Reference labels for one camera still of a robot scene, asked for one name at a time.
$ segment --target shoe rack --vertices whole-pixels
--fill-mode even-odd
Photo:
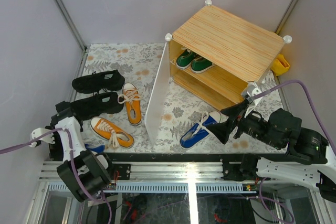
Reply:
[[[243,100],[248,82],[261,82],[284,44],[291,42],[225,10],[206,5],[166,35],[170,76],[174,82],[220,110]],[[203,73],[178,69],[176,59],[186,47],[216,66]]]

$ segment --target green sneaker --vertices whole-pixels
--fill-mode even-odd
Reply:
[[[190,66],[191,62],[196,58],[197,54],[186,49],[177,59],[176,66],[179,69],[186,69]]]
[[[191,70],[194,73],[203,73],[204,71],[214,66],[215,64],[213,64],[211,61],[199,56],[191,64]]]

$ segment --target glass panel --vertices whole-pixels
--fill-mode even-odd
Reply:
[[[107,204],[85,205],[81,218],[83,224],[108,223]],[[115,200],[110,202],[110,206],[115,223],[190,223],[188,194],[122,193],[122,203],[117,206]]]
[[[304,187],[292,184],[264,184],[262,194],[281,202],[279,207],[272,201],[265,200],[268,212],[260,199],[242,194],[211,193],[208,187],[206,193],[197,193],[196,187],[189,183],[188,193],[160,187],[160,193],[106,193],[112,208],[111,223],[121,224],[173,224],[173,223],[248,223],[265,224],[280,223],[274,216],[287,222],[291,221],[288,210],[293,213],[295,223],[315,224],[314,207],[312,207],[308,191]],[[67,192],[50,192],[48,204],[42,219],[42,224],[61,224],[65,212]],[[107,204],[88,207],[88,202],[79,208],[80,203],[73,199],[69,212],[68,224],[106,224],[109,219]]]
[[[293,184],[264,184],[262,188],[263,197],[276,200],[284,207],[265,199],[269,212],[261,203],[260,198],[257,199],[252,195],[198,193],[199,223],[283,223],[275,219],[274,216],[289,223],[292,220],[289,212],[294,215],[294,223],[319,223],[315,219],[314,208],[310,203],[306,188]]]
[[[61,224],[67,199],[67,197],[49,194],[41,223]]]

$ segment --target white knob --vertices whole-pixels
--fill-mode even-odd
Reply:
[[[204,1],[205,5],[212,5],[212,1],[211,0],[206,0]]]
[[[173,39],[173,35],[171,34],[166,34],[166,36],[164,36],[165,41],[171,41]]]
[[[286,36],[284,36],[283,40],[286,44],[289,44],[289,43],[292,42],[292,37],[289,36],[289,35],[286,35]]]

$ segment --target floral floor mat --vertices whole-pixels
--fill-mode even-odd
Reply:
[[[172,80],[164,103],[162,121],[155,145],[152,146],[144,125],[144,115],[148,106],[150,94],[159,67],[163,43],[153,44],[94,44],[88,51],[83,76],[93,72],[103,72],[113,69],[125,77],[126,82],[134,84],[142,94],[142,122],[138,126],[129,123],[125,108],[118,114],[101,114],[101,117],[111,121],[134,137],[134,145],[130,149],[109,148],[107,152],[118,153],[278,153],[278,151],[258,140],[243,134],[239,139],[233,139],[233,132],[226,145],[216,137],[209,136],[189,150],[182,149],[180,137],[200,120],[202,113],[214,110],[209,104],[199,99],[189,91],[175,84]],[[275,80],[270,71],[261,89],[264,91],[275,86]],[[89,97],[89,94],[77,94],[76,100]],[[282,108],[278,91],[266,96],[258,105],[265,120],[269,115]],[[85,143],[93,146],[107,142],[94,135],[90,121],[84,121],[82,137]]]

